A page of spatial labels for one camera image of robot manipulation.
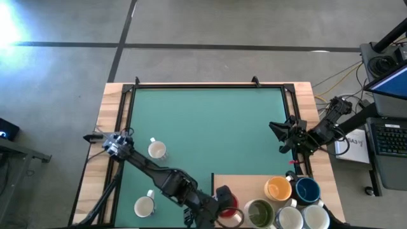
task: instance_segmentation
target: mug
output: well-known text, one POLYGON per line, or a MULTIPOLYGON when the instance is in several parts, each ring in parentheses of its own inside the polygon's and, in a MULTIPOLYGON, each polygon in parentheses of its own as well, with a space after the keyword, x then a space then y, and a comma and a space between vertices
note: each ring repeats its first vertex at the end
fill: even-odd
POLYGON ((298 205, 307 206, 313 204, 321 197, 321 189, 314 179, 309 177, 298 178, 293 171, 286 172, 286 176, 293 178, 290 181, 291 188, 293 189, 291 198, 297 200, 298 205))
MULTIPOLYGON (((239 201, 237 200, 237 197, 234 194, 232 194, 231 196, 232 196, 232 201, 233 201, 232 207, 238 208, 239 201)), ((235 210, 235 209, 227 209, 227 210, 224 210, 223 212, 221 212, 219 217, 224 218, 224 219, 232 218, 234 215, 236 215, 236 213, 237 213, 237 210, 235 210)))
POLYGON ((154 137, 150 139, 151 144, 148 146, 148 155, 153 159, 164 160, 167 157, 167 147, 164 143, 156 141, 154 137))
MULTIPOLYGON (((243 209, 245 222, 252 228, 274 228, 274 209, 272 205, 263 199, 251 200, 245 204, 243 209)), ((233 216, 238 222, 242 221, 241 216, 233 216)))
POLYGON ((265 184, 265 195, 273 201, 285 201, 291 196, 292 188, 291 176, 275 176, 270 178, 265 184))
POLYGON ((304 229, 328 229, 331 222, 328 213, 325 211, 324 202, 318 202, 307 206, 301 210, 304 218, 304 229))
POLYGON ((145 197, 140 197, 134 204, 134 212, 140 218, 148 217, 155 212, 154 190, 148 190, 145 197))
POLYGON ((280 208, 275 215, 275 226, 278 229, 302 229, 304 219, 301 212, 296 208, 297 201, 289 199, 284 207, 280 208))

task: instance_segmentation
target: computer monitor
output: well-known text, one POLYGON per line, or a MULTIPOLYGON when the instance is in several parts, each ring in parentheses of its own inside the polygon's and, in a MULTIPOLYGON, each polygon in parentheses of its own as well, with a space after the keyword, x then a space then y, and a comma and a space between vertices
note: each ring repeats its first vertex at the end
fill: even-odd
POLYGON ((370 82, 364 90, 407 100, 407 60, 370 82))

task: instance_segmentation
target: teal table surface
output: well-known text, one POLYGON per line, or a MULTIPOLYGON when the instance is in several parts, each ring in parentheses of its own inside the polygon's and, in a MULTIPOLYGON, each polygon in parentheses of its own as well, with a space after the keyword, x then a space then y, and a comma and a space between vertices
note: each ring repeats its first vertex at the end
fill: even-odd
MULTIPOLYGON (((185 170, 198 189, 211 193, 211 173, 283 175, 294 170, 292 153, 279 153, 268 127, 284 122, 279 88, 137 89, 131 127, 135 149, 148 156, 150 138, 167 147, 158 165, 185 170)), ((160 194, 152 180, 126 162, 116 214, 116 227, 185 227, 183 209, 160 194), (135 201, 155 190, 156 212, 134 213, 135 201)))

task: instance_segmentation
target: chair wheel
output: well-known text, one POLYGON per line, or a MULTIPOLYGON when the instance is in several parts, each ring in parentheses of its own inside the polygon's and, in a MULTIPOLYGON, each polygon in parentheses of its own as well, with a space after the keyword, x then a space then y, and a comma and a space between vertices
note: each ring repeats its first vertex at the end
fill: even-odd
POLYGON ((373 191, 373 188, 372 187, 364 187, 364 192, 367 194, 367 195, 369 195, 369 196, 371 196, 371 197, 374 197, 375 196, 375 192, 373 191))

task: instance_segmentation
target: white paper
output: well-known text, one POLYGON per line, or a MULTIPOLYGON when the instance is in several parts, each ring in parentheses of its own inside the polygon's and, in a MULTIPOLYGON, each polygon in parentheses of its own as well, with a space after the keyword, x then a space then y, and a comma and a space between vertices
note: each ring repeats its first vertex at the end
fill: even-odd
MULTIPOLYGON (((336 158, 344 159, 344 160, 351 160, 355 162, 363 162, 363 163, 370 163, 369 162, 369 155, 368 155, 368 147, 366 141, 366 134, 364 130, 356 129, 351 133, 347 134, 346 137, 349 140, 350 148, 349 151, 340 156, 336 156, 336 158)), ((341 153, 345 151, 348 144, 346 141, 336 141, 335 142, 335 151, 336 153, 341 153)))

